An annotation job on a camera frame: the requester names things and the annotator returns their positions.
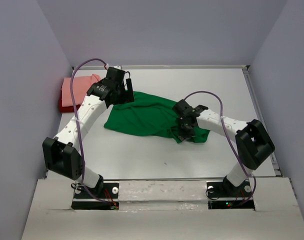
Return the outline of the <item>green t shirt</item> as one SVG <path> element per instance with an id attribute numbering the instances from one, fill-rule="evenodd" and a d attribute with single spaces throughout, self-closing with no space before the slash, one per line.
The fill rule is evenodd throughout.
<path id="1" fill-rule="evenodd" d="M 107 130 L 139 136 L 156 136 L 182 142 L 178 132 L 178 115 L 174 100 L 140 91 L 134 101 L 114 105 L 103 127 Z"/>

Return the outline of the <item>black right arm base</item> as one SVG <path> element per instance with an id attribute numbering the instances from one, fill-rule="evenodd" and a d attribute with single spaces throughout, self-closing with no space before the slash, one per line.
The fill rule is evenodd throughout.
<path id="1" fill-rule="evenodd" d="M 221 181 L 210 181 L 206 183 L 205 195 L 209 210 L 255 209 L 249 181 L 243 182 L 233 193 L 226 192 Z"/>

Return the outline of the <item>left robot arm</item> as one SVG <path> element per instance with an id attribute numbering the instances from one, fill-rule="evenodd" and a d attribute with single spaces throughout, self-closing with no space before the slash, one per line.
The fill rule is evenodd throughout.
<path id="1" fill-rule="evenodd" d="M 86 166 L 83 139 L 109 106 L 134 101 L 132 80 L 125 78 L 126 74 L 120 68 L 109 67 L 106 76 L 87 90 L 79 109 L 67 125 L 42 143 L 46 168 L 82 184 L 93 198 L 102 194 L 104 178 Z"/>

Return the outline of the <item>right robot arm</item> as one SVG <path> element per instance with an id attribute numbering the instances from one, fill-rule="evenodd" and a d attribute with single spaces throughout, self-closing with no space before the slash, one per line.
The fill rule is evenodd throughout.
<path id="1" fill-rule="evenodd" d="M 242 184 L 275 151 L 275 145 L 261 121 L 246 122 L 225 117 L 223 103 L 219 101 L 219 105 L 220 112 L 216 113 L 203 105 L 192 107 L 182 99 L 172 110 L 177 115 L 181 141 L 196 137 L 196 128 L 226 137 L 237 164 L 212 192 L 234 197 L 242 190 Z"/>

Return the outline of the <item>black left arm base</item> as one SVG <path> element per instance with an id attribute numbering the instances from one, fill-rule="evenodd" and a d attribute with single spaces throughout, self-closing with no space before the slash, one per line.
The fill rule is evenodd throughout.
<path id="1" fill-rule="evenodd" d="M 105 181 L 101 192 L 97 193 L 90 188 L 88 193 L 83 186 L 73 182 L 70 187 L 73 189 L 71 208 L 73 210 L 119 210 L 119 189 L 118 181 Z"/>

